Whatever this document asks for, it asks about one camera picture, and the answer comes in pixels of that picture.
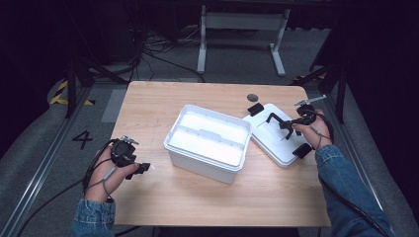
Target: wooden table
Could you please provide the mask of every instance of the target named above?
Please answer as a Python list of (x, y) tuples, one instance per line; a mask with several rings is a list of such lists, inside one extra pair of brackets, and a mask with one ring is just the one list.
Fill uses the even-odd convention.
[(187, 105), (244, 118), (254, 103), (272, 103), (293, 119), (294, 103), (306, 99), (291, 86), (131, 82), (112, 138), (139, 141), (137, 162), (152, 167), (113, 193), (117, 224), (150, 226), (330, 226), (309, 153), (287, 169), (250, 141), (243, 169), (228, 185), (173, 166), (163, 140)]

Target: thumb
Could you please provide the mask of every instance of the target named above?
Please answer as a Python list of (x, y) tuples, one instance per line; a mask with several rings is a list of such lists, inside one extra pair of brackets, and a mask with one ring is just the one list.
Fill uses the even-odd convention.
[(299, 123), (294, 123), (292, 125), (292, 127), (296, 131), (303, 132), (307, 128), (307, 125), (303, 125), (303, 124), (299, 124)]
[(124, 177), (134, 173), (138, 169), (138, 166), (138, 163), (133, 163), (125, 167), (118, 168), (115, 175), (118, 176), (119, 179), (123, 179)]

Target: person's left hand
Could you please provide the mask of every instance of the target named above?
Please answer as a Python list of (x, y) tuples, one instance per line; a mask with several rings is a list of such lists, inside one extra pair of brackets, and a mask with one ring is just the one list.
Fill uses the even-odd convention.
[[(108, 146), (102, 155), (99, 157), (97, 164), (100, 162), (111, 158), (111, 148), (112, 146)], [(103, 180), (106, 174), (115, 167), (115, 164), (112, 160), (105, 161), (104, 163), (100, 164), (90, 179), (89, 186), (90, 187), (84, 196), (87, 200), (97, 201), (97, 202), (105, 202), (108, 199), (108, 196), (113, 193), (123, 182), (124, 178), (138, 169), (137, 164), (128, 165), (122, 168), (115, 167), (114, 173), (105, 181), (104, 184), (99, 183)]]

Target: printed number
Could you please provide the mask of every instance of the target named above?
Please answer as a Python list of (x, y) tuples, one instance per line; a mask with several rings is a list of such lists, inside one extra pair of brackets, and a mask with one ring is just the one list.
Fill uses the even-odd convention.
[(83, 143), (81, 143), (80, 150), (84, 149), (84, 146), (86, 145), (86, 141), (92, 141), (93, 140), (93, 138), (89, 138), (89, 135), (90, 135), (90, 131), (85, 130), (82, 133), (80, 133), (79, 135), (73, 137), (73, 141), (83, 141)]

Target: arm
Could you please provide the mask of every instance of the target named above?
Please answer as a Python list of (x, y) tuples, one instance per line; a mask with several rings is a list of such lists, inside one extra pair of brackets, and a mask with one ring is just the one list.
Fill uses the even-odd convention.
[[(319, 178), (332, 191), (366, 213), (386, 235), (393, 236), (385, 214), (359, 178), (353, 164), (329, 139), (329, 130), (325, 122), (317, 117), (312, 125), (314, 128), (295, 124), (293, 128), (304, 134), (308, 143), (316, 149)], [(325, 189), (324, 185), (323, 192), (333, 236), (382, 236), (353, 208)]]
[[(107, 160), (109, 158), (111, 147), (107, 147), (98, 159), (96, 164), (103, 163), (95, 169), (89, 182), (90, 188), (78, 203), (71, 225), (71, 236), (115, 236), (115, 201), (110, 198), (110, 194), (120, 186), (127, 175), (137, 169), (137, 165), (118, 168), (112, 160)], [(101, 182), (114, 167), (115, 171), (111, 176), (105, 182)]]

